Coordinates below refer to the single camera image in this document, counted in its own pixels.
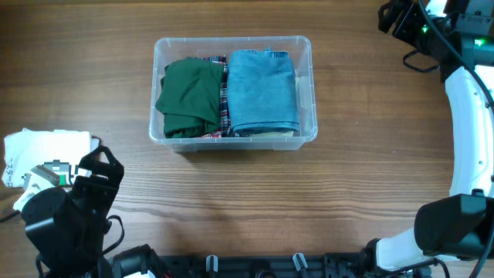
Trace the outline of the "beige cloth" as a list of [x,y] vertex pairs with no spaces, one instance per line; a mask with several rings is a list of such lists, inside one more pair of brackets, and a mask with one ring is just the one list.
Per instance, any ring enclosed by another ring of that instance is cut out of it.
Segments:
[[[299,80],[300,77],[296,77],[296,89],[299,89]],[[263,133],[258,133],[258,134],[250,134],[249,137],[293,137],[294,131],[287,131],[287,132],[279,132],[279,131],[270,131],[270,132],[263,132]]]

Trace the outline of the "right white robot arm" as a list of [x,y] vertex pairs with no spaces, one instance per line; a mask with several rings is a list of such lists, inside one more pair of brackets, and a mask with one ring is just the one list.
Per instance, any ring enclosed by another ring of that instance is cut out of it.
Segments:
[[410,229],[370,241],[359,274],[422,277],[463,260],[478,276],[493,257],[493,3],[390,0],[378,28],[435,60],[451,107],[454,169],[448,197],[420,207]]

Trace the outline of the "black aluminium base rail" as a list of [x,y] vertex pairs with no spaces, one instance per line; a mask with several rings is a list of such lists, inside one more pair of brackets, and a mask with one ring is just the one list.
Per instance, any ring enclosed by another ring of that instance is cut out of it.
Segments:
[[162,256],[168,277],[200,278],[351,278],[381,277],[383,272],[367,272],[359,265],[357,253],[326,253],[322,256],[306,256],[297,263],[295,256],[240,256],[212,258],[200,256]]

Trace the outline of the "red plaid cloth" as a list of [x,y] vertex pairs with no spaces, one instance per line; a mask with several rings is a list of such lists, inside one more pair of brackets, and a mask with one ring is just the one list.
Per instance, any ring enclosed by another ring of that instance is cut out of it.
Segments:
[[227,82],[228,82],[228,64],[226,56],[210,56],[207,58],[208,61],[213,63],[218,63],[223,65],[223,75],[222,82],[220,85],[219,91],[219,120],[220,125],[219,128],[209,134],[203,135],[204,138],[212,138],[212,137],[238,137],[239,135],[235,133],[232,129],[231,118],[228,109],[228,91],[227,91]]

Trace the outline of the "white printed t-shirt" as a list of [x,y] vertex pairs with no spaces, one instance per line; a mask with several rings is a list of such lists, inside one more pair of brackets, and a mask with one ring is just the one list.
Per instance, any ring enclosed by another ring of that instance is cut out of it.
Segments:
[[26,175],[37,165],[57,173],[61,185],[72,185],[88,172],[79,167],[82,157],[94,151],[100,140],[88,131],[31,131],[27,128],[4,138],[5,170],[2,181],[8,188],[25,184]]

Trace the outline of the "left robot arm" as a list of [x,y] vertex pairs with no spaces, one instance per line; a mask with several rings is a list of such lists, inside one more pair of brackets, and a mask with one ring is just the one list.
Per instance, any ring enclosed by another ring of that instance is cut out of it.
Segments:
[[105,255],[117,242],[105,247],[110,231],[109,213],[124,176],[123,165],[110,149],[99,146],[82,157],[79,166],[90,176],[76,178],[71,191],[48,188],[31,197],[22,209],[25,233],[39,251],[36,267],[40,277],[125,277],[135,273],[169,277],[166,263],[148,245]]

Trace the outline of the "dark green cloth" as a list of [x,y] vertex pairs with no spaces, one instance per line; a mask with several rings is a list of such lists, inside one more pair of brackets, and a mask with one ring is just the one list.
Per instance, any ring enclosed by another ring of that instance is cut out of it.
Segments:
[[164,115],[167,139],[201,137],[220,128],[220,89],[225,66],[189,57],[164,68],[155,104]]

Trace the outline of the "clear plastic storage bin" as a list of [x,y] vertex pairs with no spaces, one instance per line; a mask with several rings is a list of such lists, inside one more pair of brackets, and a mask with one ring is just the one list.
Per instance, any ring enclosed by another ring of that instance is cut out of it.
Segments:
[[[300,132],[292,137],[210,137],[167,139],[164,115],[155,108],[168,64],[187,57],[229,56],[238,49],[286,51],[296,74]],[[174,152],[210,150],[294,151],[318,135],[311,42],[305,36],[161,38],[154,46],[149,138]]]

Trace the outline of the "blue cloth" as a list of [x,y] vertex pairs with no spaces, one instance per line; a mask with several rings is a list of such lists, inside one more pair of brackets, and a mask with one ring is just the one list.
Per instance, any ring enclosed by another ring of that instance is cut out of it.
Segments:
[[241,49],[228,65],[228,108],[241,136],[299,131],[296,74],[285,51]]

